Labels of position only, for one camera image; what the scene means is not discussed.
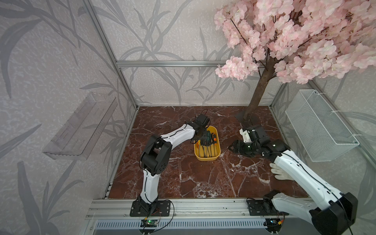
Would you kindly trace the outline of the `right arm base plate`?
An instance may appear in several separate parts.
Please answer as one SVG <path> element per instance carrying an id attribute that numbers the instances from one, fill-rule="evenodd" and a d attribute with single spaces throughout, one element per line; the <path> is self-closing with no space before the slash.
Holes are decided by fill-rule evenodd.
<path id="1" fill-rule="evenodd" d="M 284 216 L 289 215 L 286 212 L 278 211 L 272 204 L 271 200 L 264 199 L 246 199 L 250 216 Z"/>

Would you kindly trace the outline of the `small orange black screwdriver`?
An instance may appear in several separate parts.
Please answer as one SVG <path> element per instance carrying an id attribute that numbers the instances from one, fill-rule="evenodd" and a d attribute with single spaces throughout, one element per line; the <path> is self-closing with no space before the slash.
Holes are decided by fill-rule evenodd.
<path id="1" fill-rule="evenodd" d="M 212 133 L 212 143 L 213 145 L 217 145 L 217 136 L 215 133 Z"/>

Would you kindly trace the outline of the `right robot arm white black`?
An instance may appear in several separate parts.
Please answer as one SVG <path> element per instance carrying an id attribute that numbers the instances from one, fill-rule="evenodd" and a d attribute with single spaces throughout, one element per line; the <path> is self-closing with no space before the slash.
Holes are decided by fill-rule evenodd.
<path id="1" fill-rule="evenodd" d="M 271 141 L 262 126 L 241 129 L 242 140 L 228 149 L 245 157 L 263 157 L 273 163 L 275 174 L 294 180 L 310 196 L 303 200 L 273 190 L 263 197 L 266 214 L 289 214 L 312 224 L 321 235 L 341 235 L 356 221 L 358 199 L 342 193 L 311 170 L 282 140 Z"/>

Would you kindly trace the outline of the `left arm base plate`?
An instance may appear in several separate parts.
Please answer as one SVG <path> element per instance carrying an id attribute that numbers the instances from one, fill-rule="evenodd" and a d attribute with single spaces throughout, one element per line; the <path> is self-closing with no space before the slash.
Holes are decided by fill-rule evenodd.
<path id="1" fill-rule="evenodd" d="M 169 216 L 171 209 L 170 201 L 157 200 L 151 204 L 145 201 L 134 201 L 131 206 L 131 217 Z"/>

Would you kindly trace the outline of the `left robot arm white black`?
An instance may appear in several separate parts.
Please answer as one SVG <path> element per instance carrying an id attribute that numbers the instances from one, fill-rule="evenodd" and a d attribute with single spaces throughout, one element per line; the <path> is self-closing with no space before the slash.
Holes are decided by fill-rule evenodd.
<path id="1" fill-rule="evenodd" d="M 198 141 L 204 137 L 210 119 L 200 114 L 193 121 L 160 136 L 152 135 L 140 158 L 143 170 L 143 187 L 138 201 L 143 207 L 150 207 L 158 201 L 158 184 L 162 172 L 166 169 L 171 152 L 186 141 Z"/>

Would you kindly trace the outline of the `green black screwdriver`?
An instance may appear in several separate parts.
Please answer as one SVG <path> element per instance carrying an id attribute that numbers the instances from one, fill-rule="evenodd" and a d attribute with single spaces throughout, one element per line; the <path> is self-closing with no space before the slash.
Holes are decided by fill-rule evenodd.
<path id="1" fill-rule="evenodd" d="M 212 144 L 213 144 L 213 139 L 212 139 L 212 134 L 210 131 L 206 132 L 206 147 L 207 147 L 207 152 L 208 156 L 212 157 Z"/>

